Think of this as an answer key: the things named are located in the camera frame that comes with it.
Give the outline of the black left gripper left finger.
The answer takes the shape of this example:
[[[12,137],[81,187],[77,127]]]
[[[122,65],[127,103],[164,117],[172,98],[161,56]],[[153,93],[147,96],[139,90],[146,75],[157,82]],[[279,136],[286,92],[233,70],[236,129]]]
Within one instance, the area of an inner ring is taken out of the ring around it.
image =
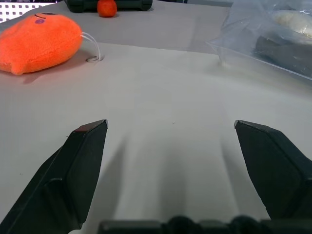
[[[0,224],[0,234],[69,234],[86,221],[108,122],[75,129],[37,170]]]

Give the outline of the small orange ball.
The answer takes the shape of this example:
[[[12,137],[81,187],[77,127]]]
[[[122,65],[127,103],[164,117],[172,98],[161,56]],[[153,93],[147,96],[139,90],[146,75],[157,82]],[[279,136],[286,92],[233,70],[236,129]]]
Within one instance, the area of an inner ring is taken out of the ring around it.
[[[117,4],[115,0],[99,0],[97,2],[97,12],[100,17],[114,17],[117,13]]]

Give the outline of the orange plush toy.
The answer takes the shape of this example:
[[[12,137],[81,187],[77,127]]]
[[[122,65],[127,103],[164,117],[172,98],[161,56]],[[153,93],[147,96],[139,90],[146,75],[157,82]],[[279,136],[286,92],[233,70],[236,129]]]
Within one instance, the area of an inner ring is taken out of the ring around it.
[[[36,13],[0,33],[0,71],[22,75],[58,66],[70,58],[86,39],[97,50],[90,61],[101,61],[97,41],[71,18]]]

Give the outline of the clear plastic bag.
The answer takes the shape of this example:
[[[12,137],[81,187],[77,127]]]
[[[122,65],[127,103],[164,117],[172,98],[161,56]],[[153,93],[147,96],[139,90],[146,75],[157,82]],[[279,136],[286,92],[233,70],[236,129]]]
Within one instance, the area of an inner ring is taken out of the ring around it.
[[[215,49],[221,61],[241,60],[248,64],[256,60],[294,76],[312,80],[310,77],[266,62],[254,54],[259,37],[273,41],[281,38],[301,44],[312,44],[312,38],[277,24],[272,18],[272,13],[278,10],[301,11],[312,15],[312,0],[234,0],[220,35],[208,44]]]

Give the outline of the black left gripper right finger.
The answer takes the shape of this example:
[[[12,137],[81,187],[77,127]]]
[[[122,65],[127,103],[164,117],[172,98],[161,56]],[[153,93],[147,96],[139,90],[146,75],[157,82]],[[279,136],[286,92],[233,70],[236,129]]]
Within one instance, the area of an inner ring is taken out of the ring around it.
[[[236,120],[249,177],[270,218],[312,218],[312,160],[281,131]]]

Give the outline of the black handheld controller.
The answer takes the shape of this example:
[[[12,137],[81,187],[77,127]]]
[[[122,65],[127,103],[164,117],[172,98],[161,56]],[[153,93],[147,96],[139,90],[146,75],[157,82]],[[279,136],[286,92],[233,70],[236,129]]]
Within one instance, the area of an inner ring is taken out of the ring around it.
[[[100,0],[64,0],[69,10],[73,13],[95,12]],[[118,10],[148,11],[153,0],[114,0]]]

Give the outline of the pale beige soft bundle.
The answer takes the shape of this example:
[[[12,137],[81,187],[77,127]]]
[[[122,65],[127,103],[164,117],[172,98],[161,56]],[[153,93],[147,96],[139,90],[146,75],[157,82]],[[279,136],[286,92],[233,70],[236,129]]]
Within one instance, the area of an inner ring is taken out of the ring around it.
[[[272,18],[277,24],[312,38],[311,14],[294,10],[278,10],[272,13]]]

